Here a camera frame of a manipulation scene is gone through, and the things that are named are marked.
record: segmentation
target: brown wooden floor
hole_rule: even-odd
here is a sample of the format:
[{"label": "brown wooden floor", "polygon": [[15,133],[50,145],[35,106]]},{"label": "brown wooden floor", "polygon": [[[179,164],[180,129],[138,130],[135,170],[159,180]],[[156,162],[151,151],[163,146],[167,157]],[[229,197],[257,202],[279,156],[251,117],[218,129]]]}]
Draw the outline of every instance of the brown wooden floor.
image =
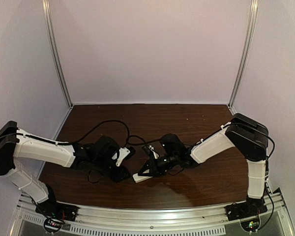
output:
[{"label": "brown wooden floor", "polygon": [[[146,140],[174,133],[184,143],[193,144],[230,118],[231,113],[223,105],[75,106],[58,139],[73,141],[103,120],[120,119],[128,124],[131,134],[140,135]],[[96,129],[83,143],[95,142],[100,135],[110,136],[122,146],[126,130],[118,123],[108,123]],[[155,144],[155,148],[163,153],[159,144]],[[135,156],[123,162],[132,174],[148,159],[140,147],[136,147],[136,150]],[[40,180],[53,187],[59,201],[72,204],[178,208],[244,200],[248,188],[247,172],[246,160],[232,148],[177,176],[155,177],[141,183],[135,183],[132,179],[113,183],[104,178],[98,184],[91,184],[87,181],[86,172],[50,163],[46,164]]]}]

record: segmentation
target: white backdrop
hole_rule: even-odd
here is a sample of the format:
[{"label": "white backdrop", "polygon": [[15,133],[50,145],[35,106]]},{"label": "white backdrop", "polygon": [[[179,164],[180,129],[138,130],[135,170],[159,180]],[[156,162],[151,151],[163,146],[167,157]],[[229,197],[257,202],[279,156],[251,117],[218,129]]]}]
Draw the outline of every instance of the white backdrop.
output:
[{"label": "white backdrop", "polygon": [[250,0],[53,0],[74,104],[227,104]]},{"label": "white backdrop", "polygon": [[[68,109],[49,46],[41,0],[0,1],[0,129],[9,120],[52,138]],[[37,174],[38,161],[26,161]],[[0,177],[0,236],[8,233],[20,191]]]},{"label": "white backdrop", "polygon": [[295,226],[295,1],[261,0],[237,112],[264,123],[276,141],[270,180]]}]

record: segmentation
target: vertical metal bar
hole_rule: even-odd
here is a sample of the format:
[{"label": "vertical metal bar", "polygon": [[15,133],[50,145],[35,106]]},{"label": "vertical metal bar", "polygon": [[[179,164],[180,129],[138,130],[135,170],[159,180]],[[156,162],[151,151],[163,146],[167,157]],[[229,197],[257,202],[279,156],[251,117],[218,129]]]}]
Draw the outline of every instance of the vertical metal bar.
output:
[{"label": "vertical metal bar", "polygon": [[55,68],[57,71],[58,79],[60,82],[60,86],[64,95],[64,99],[66,101],[66,104],[69,108],[72,107],[72,102],[71,98],[68,92],[68,88],[66,85],[66,82],[64,80],[63,76],[63,71],[59,59],[59,54],[57,50],[57,45],[56,45],[56,39],[55,39],[55,34],[54,34],[54,28],[53,28],[53,22],[51,18],[51,12],[50,12],[50,7],[49,7],[49,0],[43,0],[43,10],[44,10],[44,15],[45,15],[45,20],[46,20],[46,26],[47,26],[47,33],[49,37],[49,42],[50,42],[50,47],[52,50],[52,55],[55,63]]},{"label": "vertical metal bar", "polygon": [[238,89],[240,86],[240,82],[246,67],[249,50],[252,42],[252,38],[255,31],[256,26],[256,20],[257,20],[257,14],[258,14],[258,0],[251,0],[251,7],[250,7],[250,13],[249,13],[249,20],[248,20],[248,26],[247,26],[247,33],[246,33],[246,39],[244,43],[244,48],[241,55],[241,60],[239,64],[239,69],[236,77],[236,81],[234,84],[233,92],[231,95],[230,102],[228,104],[230,109],[233,109],[234,101],[236,99]]}]

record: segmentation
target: white plastic casing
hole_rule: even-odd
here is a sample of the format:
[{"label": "white plastic casing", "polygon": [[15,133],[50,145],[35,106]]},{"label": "white plastic casing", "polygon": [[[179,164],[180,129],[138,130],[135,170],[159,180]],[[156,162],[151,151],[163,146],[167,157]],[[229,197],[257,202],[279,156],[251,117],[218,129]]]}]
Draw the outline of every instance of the white plastic casing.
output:
[{"label": "white plastic casing", "polygon": [[5,178],[14,183],[19,190],[29,194],[35,202],[42,203],[48,199],[48,189],[46,185],[25,171],[23,165],[14,159],[15,169],[11,169]]},{"label": "white plastic casing", "polygon": [[[18,133],[29,134],[22,129]],[[14,157],[26,157],[47,161],[63,167],[70,167],[75,159],[72,145],[61,146],[50,144],[23,135],[17,135],[17,138],[20,142],[16,144],[13,154]]]},{"label": "white plastic casing", "polygon": [[207,138],[191,150],[190,156],[198,163],[204,163],[210,157],[216,154],[235,147],[234,144],[226,137],[225,131],[227,129],[222,129],[221,131],[213,134],[211,137]]},{"label": "white plastic casing", "polygon": [[260,199],[264,195],[266,180],[266,161],[248,162],[248,197]]}]

